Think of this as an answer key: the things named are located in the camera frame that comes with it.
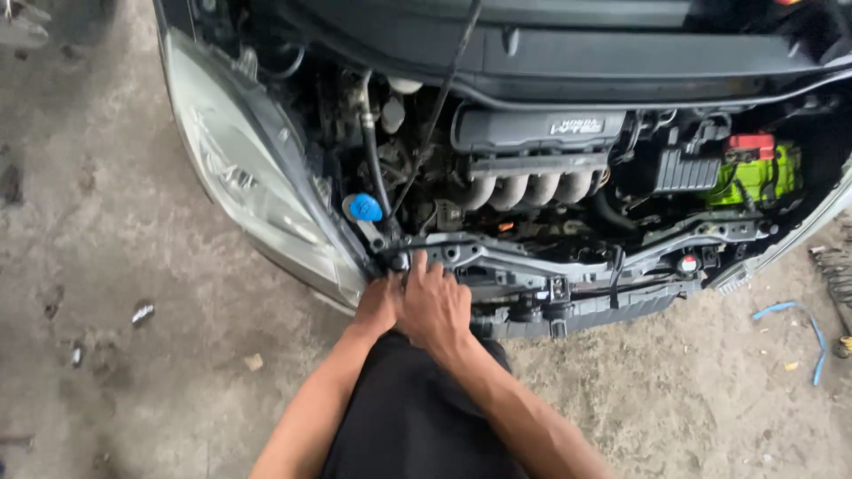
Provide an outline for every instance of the blue strap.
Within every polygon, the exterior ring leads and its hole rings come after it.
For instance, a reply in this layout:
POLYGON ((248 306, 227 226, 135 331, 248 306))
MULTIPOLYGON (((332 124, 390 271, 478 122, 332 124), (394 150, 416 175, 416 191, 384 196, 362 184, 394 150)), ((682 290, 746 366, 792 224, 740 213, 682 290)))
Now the blue strap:
POLYGON ((763 318, 766 314, 772 313, 774 311, 781 311, 787 308, 800 308, 804 309, 805 313, 808 313, 808 317, 810 318, 810 325, 816 331, 816 338, 820 341, 820 360, 816 363, 816 368, 814 369, 814 386, 820 383, 820 375, 822 374, 822 365, 826 362, 826 352, 828 351, 828 347, 826 346, 826 340, 822 337, 822 332, 820 328, 816 325, 816 319, 814 318, 814 314, 810 312, 807 306, 796 303, 795 301, 790 301, 787 303, 778 303, 773 306, 769 306, 766 309, 756 312, 751 316, 753 320, 759 320, 763 318))

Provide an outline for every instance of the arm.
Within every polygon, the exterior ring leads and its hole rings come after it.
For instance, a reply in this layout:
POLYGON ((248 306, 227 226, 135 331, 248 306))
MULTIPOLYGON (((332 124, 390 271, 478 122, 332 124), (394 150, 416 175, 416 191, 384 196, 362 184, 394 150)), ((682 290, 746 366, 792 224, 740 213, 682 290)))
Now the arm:
POLYGON ((534 477, 614 477, 577 426, 506 372, 469 329, 470 290, 426 256, 414 257, 400 326, 447 370, 534 477))
POLYGON ((395 276, 370 284, 352 324, 284 410, 250 479, 319 475, 367 354, 396 322, 401 297, 395 276))

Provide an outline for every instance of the engine cover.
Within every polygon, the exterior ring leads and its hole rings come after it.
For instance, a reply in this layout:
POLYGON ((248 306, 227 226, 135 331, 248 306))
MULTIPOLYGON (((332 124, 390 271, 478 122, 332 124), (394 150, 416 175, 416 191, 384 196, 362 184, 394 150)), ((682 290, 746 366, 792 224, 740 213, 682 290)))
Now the engine cover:
POLYGON ((450 141, 459 153, 601 150, 618 140, 626 112, 515 113, 462 105, 450 141))

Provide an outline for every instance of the hand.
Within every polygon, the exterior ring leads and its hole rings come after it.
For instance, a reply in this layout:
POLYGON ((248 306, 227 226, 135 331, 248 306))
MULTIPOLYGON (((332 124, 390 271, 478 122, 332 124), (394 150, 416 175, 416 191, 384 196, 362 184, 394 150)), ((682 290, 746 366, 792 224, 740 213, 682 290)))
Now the hand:
POLYGON ((375 342, 402 316, 402 299, 399 273, 374 280, 361 295, 351 327, 375 342))
POLYGON ((444 275, 443 264, 427 267, 426 259, 426 251, 414 252, 400 328, 414 345, 435 356, 473 338, 470 289, 454 275, 444 275))

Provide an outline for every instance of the red battery terminal cover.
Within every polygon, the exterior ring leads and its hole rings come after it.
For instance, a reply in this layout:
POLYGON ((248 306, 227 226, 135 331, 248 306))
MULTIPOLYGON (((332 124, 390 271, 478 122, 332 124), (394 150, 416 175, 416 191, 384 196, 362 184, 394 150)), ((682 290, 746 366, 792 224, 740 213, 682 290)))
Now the red battery terminal cover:
POLYGON ((775 157, 775 138, 767 133, 757 135, 732 135, 725 142, 725 151, 749 150, 757 154, 756 159, 772 159, 775 157))

